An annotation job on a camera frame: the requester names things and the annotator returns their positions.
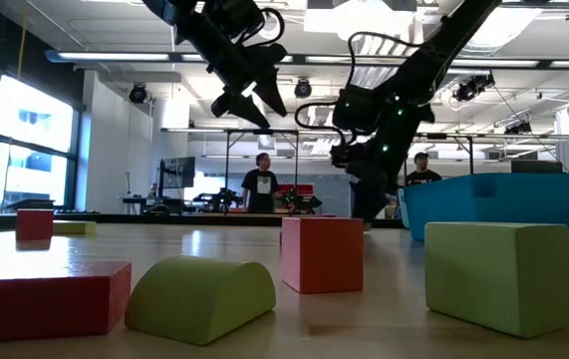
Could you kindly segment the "black monitor on stand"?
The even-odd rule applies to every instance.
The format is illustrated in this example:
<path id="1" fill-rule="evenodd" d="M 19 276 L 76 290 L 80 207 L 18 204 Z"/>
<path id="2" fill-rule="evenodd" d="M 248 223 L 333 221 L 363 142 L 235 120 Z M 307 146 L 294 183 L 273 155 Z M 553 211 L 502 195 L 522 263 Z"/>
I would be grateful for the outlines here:
<path id="1" fill-rule="evenodd" d="M 166 189 L 193 187 L 195 157 L 160 160 L 158 169 L 157 194 L 159 197 L 163 197 Z"/>

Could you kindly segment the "red long wooden block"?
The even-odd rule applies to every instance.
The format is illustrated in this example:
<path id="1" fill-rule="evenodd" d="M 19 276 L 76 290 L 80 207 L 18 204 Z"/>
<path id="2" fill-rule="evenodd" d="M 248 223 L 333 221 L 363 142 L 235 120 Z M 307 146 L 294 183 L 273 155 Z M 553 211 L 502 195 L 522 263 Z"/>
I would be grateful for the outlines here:
<path id="1" fill-rule="evenodd" d="M 0 274 L 0 341 L 104 335 L 125 313 L 129 262 L 77 262 Z"/>

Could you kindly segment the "large window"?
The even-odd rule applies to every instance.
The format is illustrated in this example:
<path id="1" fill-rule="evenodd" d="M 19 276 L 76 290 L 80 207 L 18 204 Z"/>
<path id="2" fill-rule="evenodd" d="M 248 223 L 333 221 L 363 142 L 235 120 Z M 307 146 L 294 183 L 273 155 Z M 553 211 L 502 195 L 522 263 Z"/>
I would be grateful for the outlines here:
<path id="1" fill-rule="evenodd" d="M 9 76 L 0 80 L 0 209 L 65 203 L 74 109 Z"/>

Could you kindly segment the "dark background desk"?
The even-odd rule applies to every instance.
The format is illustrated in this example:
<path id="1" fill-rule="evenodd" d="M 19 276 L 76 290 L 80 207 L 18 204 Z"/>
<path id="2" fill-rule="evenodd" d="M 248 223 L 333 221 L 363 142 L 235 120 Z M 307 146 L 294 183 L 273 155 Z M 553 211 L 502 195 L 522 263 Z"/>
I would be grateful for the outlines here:
<path id="1" fill-rule="evenodd" d="M 126 207 L 126 214 L 140 215 L 183 215 L 197 212 L 197 208 L 188 200 L 170 197 L 121 197 Z"/>

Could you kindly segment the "background robot with red box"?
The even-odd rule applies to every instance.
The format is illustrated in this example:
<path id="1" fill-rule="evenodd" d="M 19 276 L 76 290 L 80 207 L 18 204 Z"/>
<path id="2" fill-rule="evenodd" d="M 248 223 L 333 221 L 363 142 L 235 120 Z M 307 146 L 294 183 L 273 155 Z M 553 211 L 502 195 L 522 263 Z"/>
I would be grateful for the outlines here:
<path id="1" fill-rule="evenodd" d="M 315 214 L 322 206 L 315 196 L 315 188 L 311 183 L 279 184 L 276 196 L 276 209 L 289 214 Z"/>

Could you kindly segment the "black background station frame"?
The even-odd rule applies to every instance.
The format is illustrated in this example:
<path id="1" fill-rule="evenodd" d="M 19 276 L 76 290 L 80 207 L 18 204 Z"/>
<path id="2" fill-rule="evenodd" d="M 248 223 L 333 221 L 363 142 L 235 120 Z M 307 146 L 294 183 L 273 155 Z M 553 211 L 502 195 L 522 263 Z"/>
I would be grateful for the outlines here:
<path id="1" fill-rule="evenodd" d="M 293 131 L 293 130 L 284 130 L 284 131 L 278 131 L 278 130 L 271 130 L 271 129 L 260 129 L 260 130 L 227 130 L 226 131 L 226 150 L 225 150 L 225 183 L 228 183 L 228 175 L 229 175 L 229 170 L 230 170 L 230 150 L 232 148 L 232 144 L 230 142 L 230 138 L 232 134 L 239 134 L 239 135 L 246 135 L 246 134 L 252 134 L 252 135 L 257 135 L 257 136 L 268 136 L 268 137 L 272 137 L 273 135 L 281 135 L 284 139 L 286 139 L 287 135 L 294 135 L 296 138 L 296 144 L 294 146 L 294 150 L 297 150 L 297 147 L 299 145 L 299 132 L 298 131 Z M 256 157 L 261 154 L 258 153 L 253 159 L 254 159 L 254 168 L 253 170 L 256 168 Z"/>
<path id="2" fill-rule="evenodd" d="M 416 168 L 414 156 L 428 155 L 428 168 L 445 178 L 472 174 L 474 172 L 473 140 L 450 134 L 417 134 L 409 147 L 408 157 L 401 167 L 407 175 Z"/>

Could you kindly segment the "black ceiling device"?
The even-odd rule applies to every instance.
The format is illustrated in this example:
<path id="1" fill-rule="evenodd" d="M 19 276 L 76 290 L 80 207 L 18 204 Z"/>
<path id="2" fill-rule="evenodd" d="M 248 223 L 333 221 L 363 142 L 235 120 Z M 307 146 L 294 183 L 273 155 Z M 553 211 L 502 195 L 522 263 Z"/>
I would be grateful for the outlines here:
<path id="1" fill-rule="evenodd" d="M 529 121 L 516 121 L 508 124 L 505 127 L 504 134 L 505 135 L 522 135 L 522 134 L 531 134 L 532 128 Z"/>

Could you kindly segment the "long ceiling light fixture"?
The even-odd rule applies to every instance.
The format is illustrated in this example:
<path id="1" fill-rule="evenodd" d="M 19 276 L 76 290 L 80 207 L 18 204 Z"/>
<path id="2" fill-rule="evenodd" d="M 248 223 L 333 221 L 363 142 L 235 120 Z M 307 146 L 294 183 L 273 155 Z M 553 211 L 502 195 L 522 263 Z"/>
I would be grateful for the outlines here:
<path id="1" fill-rule="evenodd" d="M 48 50 L 46 58 L 52 63 L 203 63 L 196 53 L 181 52 L 71 52 Z M 357 66 L 398 67 L 406 56 L 363 56 L 356 55 Z M 347 66 L 351 63 L 349 55 L 287 55 L 281 63 L 295 66 Z M 520 58 L 468 58 L 454 59 L 450 65 L 460 69 L 534 69 L 540 71 L 569 71 L 569 59 L 520 59 Z"/>

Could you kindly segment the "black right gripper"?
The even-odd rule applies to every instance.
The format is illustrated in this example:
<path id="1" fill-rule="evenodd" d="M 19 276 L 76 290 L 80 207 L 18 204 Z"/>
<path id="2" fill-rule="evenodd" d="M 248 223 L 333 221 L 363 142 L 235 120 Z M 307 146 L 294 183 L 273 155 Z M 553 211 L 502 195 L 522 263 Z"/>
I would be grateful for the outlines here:
<path id="1" fill-rule="evenodd" d="M 376 218 L 386 207 L 387 175 L 399 173 L 421 122 L 433 122 L 430 104 L 390 106 L 383 111 L 375 135 L 366 142 L 364 162 L 384 172 L 373 180 L 372 218 Z M 369 188 L 354 175 L 349 175 L 349 181 L 353 195 L 352 218 L 370 219 Z"/>

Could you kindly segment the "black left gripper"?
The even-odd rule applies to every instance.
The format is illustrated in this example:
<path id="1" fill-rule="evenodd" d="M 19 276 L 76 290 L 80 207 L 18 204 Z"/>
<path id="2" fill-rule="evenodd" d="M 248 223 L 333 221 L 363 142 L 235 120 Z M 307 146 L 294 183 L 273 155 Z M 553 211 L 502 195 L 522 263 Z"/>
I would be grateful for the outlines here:
<path id="1" fill-rule="evenodd" d="M 270 127 L 252 97 L 241 95 L 251 84 L 253 92 L 275 113 L 284 117 L 287 109 L 277 86 L 276 65 L 287 56 L 278 43 L 270 45 L 235 45 L 224 36 L 210 35 L 203 41 L 203 58 L 207 71 L 222 82 L 220 97 L 211 104 L 211 113 L 219 118 L 230 114 L 244 119 L 260 129 Z"/>

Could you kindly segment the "green long wooden block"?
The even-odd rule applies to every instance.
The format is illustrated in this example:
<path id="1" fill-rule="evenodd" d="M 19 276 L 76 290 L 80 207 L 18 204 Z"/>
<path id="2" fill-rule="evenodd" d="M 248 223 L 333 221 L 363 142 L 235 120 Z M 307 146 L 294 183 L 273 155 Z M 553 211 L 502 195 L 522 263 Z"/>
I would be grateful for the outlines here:
<path id="1" fill-rule="evenodd" d="M 53 222 L 55 235 L 93 235 L 96 228 L 95 221 L 55 220 Z"/>

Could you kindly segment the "teal plastic bin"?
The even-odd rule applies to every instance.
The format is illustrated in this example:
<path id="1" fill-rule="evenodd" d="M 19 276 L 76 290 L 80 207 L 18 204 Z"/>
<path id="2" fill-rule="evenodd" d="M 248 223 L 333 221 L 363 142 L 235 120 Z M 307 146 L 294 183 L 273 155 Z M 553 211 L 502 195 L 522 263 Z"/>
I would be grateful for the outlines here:
<path id="1" fill-rule="evenodd" d="M 398 189 L 397 192 L 398 204 L 400 207 L 401 221 L 405 229 L 410 229 L 410 222 L 408 217 L 408 207 L 405 200 L 405 191 L 403 188 Z"/>

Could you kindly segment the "blue plastic bin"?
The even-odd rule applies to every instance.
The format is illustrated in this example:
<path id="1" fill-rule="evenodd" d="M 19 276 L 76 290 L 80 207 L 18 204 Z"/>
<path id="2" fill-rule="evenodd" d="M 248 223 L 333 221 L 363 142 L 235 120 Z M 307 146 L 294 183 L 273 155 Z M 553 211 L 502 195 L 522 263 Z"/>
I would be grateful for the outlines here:
<path id="1" fill-rule="evenodd" d="M 404 191 L 412 238 L 434 221 L 522 222 L 569 227 L 569 175 L 479 174 Z"/>

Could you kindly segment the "orange wooden cube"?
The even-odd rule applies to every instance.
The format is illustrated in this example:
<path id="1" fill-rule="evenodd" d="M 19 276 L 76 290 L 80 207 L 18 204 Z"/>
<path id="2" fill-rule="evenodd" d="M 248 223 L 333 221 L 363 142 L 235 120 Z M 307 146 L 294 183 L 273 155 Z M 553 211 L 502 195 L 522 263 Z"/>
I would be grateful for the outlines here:
<path id="1" fill-rule="evenodd" d="M 285 217 L 281 279 L 301 294 L 361 291 L 363 222 L 345 217 Z"/>

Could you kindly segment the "green chunky wooden block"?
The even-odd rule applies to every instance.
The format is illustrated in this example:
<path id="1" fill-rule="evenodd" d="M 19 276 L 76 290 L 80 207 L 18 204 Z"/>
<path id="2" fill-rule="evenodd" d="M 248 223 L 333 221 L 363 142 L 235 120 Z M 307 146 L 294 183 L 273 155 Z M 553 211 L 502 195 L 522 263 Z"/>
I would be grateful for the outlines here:
<path id="1" fill-rule="evenodd" d="M 429 310 L 515 337 L 569 328 L 569 228 L 430 222 L 425 291 Z"/>

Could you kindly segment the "black flat monitor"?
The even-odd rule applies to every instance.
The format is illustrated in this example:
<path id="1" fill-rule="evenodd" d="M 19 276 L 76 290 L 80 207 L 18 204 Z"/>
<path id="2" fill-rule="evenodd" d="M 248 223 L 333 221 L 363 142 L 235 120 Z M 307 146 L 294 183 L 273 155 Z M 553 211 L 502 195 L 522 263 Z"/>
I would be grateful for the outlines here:
<path id="1" fill-rule="evenodd" d="M 516 160 L 510 163 L 513 173 L 525 174 L 563 174 L 560 162 Z"/>

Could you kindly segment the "red wooden cube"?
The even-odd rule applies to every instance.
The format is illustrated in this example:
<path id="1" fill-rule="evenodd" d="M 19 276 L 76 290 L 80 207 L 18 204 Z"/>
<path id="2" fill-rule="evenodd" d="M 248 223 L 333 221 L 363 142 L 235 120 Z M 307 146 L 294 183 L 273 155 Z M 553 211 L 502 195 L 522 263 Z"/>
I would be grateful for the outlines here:
<path id="1" fill-rule="evenodd" d="M 54 231 L 51 209 L 19 209 L 16 217 L 17 240 L 49 240 Z"/>

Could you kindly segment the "person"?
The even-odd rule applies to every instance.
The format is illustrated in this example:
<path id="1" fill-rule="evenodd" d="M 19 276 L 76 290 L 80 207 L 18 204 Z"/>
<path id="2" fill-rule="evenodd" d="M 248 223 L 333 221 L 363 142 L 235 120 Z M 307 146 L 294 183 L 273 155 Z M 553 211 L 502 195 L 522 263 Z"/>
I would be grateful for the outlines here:
<path id="1" fill-rule="evenodd" d="M 417 153 L 414 156 L 415 170 L 406 176 L 406 186 L 413 186 L 432 181 L 442 180 L 442 177 L 428 168 L 428 154 Z"/>
<path id="2" fill-rule="evenodd" d="M 256 168 L 245 175 L 241 184 L 243 205 L 247 212 L 274 213 L 278 181 L 270 170 L 270 157 L 261 153 L 255 162 Z"/>

